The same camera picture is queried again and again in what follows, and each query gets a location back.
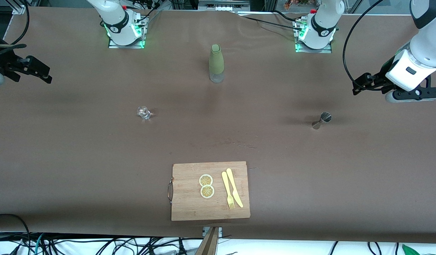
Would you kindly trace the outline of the yellow plastic fork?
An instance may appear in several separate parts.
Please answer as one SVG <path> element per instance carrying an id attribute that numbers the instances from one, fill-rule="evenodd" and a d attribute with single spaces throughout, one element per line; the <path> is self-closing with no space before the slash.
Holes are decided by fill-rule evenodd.
<path id="1" fill-rule="evenodd" d="M 226 200 L 227 200 L 227 204 L 229 209 L 234 209 L 235 205 L 234 205 L 234 197 L 231 195 L 231 191 L 230 191 L 230 186 L 229 186 L 229 179 L 228 179 L 228 175 L 226 173 L 226 171 L 222 172 L 222 179 L 223 179 L 223 184 L 225 187 L 225 191 L 226 191 Z"/>

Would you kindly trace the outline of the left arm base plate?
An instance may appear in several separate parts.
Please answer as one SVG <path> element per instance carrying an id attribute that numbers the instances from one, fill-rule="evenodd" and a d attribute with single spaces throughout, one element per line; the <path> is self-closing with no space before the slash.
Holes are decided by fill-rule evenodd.
<path id="1" fill-rule="evenodd" d="M 316 31 L 304 19 L 296 19 L 292 25 L 297 53 L 332 53 L 331 41 L 336 29 Z"/>

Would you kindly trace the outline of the aluminium frame profile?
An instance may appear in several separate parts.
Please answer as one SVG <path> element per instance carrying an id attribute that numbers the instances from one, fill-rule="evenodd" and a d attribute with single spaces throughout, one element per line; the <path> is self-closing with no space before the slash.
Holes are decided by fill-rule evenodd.
<path id="1" fill-rule="evenodd" d="M 4 0 L 12 9 L 13 15 L 22 15 L 27 9 L 25 0 Z"/>

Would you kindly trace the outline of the wooden stand post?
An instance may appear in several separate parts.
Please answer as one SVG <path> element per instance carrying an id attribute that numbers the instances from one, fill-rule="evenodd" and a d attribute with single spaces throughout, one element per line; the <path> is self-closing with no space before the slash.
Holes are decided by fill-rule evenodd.
<path id="1" fill-rule="evenodd" d="M 202 242 L 194 255 L 216 255 L 218 246 L 218 230 L 212 227 L 208 234 L 202 239 Z"/>

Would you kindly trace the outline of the grey equipment box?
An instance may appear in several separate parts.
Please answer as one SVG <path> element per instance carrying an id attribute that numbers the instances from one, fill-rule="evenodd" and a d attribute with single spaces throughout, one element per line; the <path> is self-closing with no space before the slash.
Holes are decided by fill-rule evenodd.
<path id="1" fill-rule="evenodd" d="M 250 11 L 250 0 L 198 0 L 198 10 L 210 11 Z"/>

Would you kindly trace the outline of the steel double jigger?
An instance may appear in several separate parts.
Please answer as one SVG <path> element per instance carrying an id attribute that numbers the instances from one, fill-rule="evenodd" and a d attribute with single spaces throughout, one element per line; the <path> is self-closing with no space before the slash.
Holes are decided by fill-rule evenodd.
<path id="1" fill-rule="evenodd" d="M 322 112 L 318 121 L 314 121 L 311 124 L 312 129 L 320 129 L 323 123 L 329 123 L 332 120 L 332 115 L 329 112 Z"/>

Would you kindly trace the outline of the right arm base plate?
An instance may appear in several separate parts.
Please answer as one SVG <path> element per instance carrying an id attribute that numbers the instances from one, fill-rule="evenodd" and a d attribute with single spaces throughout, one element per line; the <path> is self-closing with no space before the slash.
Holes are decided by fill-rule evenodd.
<path id="1" fill-rule="evenodd" d="M 112 49 L 143 49 L 147 34 L 147 20 L 141 21 L 140 13 L 133 13 L 127 25 L 120 29 L 115 26 L 105 24 L 109 37 L 108 48 Z"/>

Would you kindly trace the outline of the green sleeved glass bottle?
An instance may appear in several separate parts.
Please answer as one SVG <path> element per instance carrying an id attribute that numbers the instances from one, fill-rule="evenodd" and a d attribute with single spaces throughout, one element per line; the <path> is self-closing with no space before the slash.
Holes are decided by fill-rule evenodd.
<path id="1" fill-rule="evenodd" d="M 211 46 L 208 64 L 210 80 L 214 83 L 222 82 L 224 80 L 224 58 L 220 45 Z"/>

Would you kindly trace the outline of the yellow plastic knife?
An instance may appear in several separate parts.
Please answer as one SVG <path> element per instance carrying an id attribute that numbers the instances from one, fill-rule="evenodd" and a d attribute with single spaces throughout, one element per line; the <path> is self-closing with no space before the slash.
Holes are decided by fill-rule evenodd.
<path id="1" fill-rule="evenodd" d="M 236 201 L 237 205 L 239 205 L 239 207 L 243 207 L 242 200 L 241 200 L 241 198 L 239 196 L 239 193 L 238 193 L 238 191 L 236 189 L 236 183 L 235 183 L 235 179 L 234 179 L 234 174 L 233 174 L 231 168 L 228 168 L 226 170 L 226 173 L 228 175 L 228 179 L 230 180 L 231 186 L 233 188 L 232 195 L 234 197 L 234 200 Z"/>

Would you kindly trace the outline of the wooden cutting board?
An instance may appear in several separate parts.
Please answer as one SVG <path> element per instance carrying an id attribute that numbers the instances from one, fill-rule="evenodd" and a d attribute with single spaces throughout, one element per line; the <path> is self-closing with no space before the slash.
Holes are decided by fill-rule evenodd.
<path id="1" fill-rule="evenodd" d="M 222 172 L 231 168 L 236 189 L 243 207 L 234 200 L 234 209 L 229 209 Z M 213 178 L 215 193 L 211 198 L 200 195 L 200 176 L 209 174 Z M 183 163 L 174 164 L 172 181 L 171 219 L 173 221 L 221 221 L 247 219 L 250 217 L 248 168 L 245 161 Z"/>

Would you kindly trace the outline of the clear glass beaker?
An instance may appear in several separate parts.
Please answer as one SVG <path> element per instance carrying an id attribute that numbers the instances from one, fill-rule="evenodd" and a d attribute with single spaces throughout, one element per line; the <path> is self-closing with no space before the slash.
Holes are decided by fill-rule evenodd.
<path id="1" fill-rule="evenodd" d="M 137 108 L 137 116 L 143 120 L 148 120 L 153 116 L 153 114 L 146 106 L 139 106 Z"/>

